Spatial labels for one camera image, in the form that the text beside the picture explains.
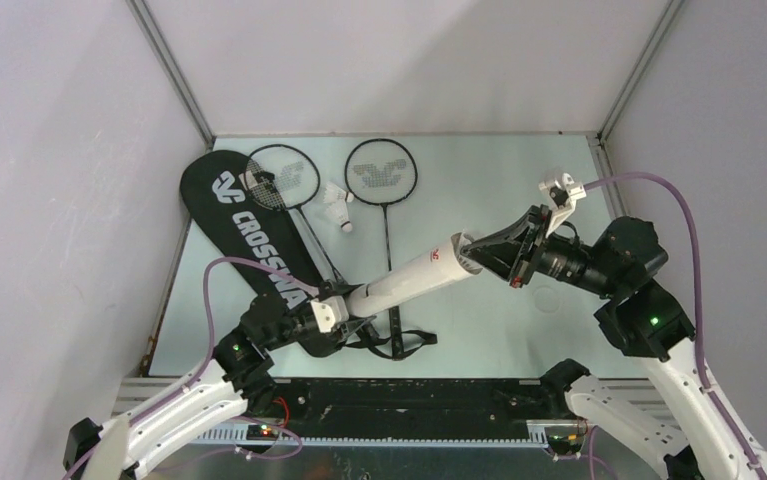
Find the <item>racket logo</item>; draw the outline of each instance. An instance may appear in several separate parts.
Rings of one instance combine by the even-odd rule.
[[[279,175],[265,171],[258,164],[254,164],[250,172],[245,174],[248,188],[265,188],[272,194],[286,192],[301,185],[301,172],[303,162],[295,162],[286,165],[280,170]]]
[[[245,201],[245,194],[241,189],[232,188],[236,183],[236,177],[230,172],[223,172],[212,182],[212,193],[221,203],[242,203]]]
[[[297,188],[301,185],[301,172],[303,172],[303,162],[295,162],[286,165],[280,171],[280,175],[274,180],[274,187],[278,192],[285,192]]]
[[[373,163],[354,165],[354,173],[362,178],[362,183],[367,188],[394,187],[400,181],[403,175],[396,174],[396,170],[406,170],[406,159],[399,158],[391,162],[386,162],[383,170],[377,168]]]

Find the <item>white wall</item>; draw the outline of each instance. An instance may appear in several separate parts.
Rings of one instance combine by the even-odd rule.
[[[665,4],[150,2],[218,134],[594,131]]]
[[[203,151],[125,2],[0,1],[0,479],[53,479],[144,351]]]
[[[670,178],[699,223],[709,362],[767,446],[767,2],[688,2],[609,151]],[[657,186],[625,186],[671,256],[660,274],[691,311],[686,227]]]

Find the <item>black badminton racket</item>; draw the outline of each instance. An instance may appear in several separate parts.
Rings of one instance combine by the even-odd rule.
[[[345,184],[361,202],[383,208],[386,232],[386,262],[392,271],[392,251],[389,247],[389,207],[403,202],[415,190],[418,169],[412,154],[400,143],[388,138],[374,138],[357,145],[345,163]],[[392,335],[392,358],[409,356],[404,352],[401,310],[389,309]]]
[[[271,210],[297,211],[333,270],[336,281],[346,284],[345,277],[327,255],[301,208],[318,194],[321,186],[321,177],[312,159],[297,148],[282,143],[259,147],[249,157],[243,180],[254,201]]]

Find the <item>gray floor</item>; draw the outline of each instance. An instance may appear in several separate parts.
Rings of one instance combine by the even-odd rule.
[[[209,446],[188,446],[164,465],[175,465],[209,451]],[[639,457],[603,432],[596,455],[605,460],[621,480],[655,480],[658,476]],[[597,479],[612,478],[596,465]],[[455,448],[330,448],[310,447],[296,457],[278,461],[246,461],[222,454],[151,480],[257,479],[257,480],[584,480],[587,461],[552,462],[539,449]]]

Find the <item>racket strings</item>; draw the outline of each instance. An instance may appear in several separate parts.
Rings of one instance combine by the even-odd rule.
[[[318,193],[320,177],[299,150],[270,145],[251,154],[245,182],[257,203],[267,208],[288,209],[312,200]]]
[[[348,159],[348,189],[370,204],[389,204],[405,199],[415,188],[415,162],[401,145],[388,141],[360,144]]]

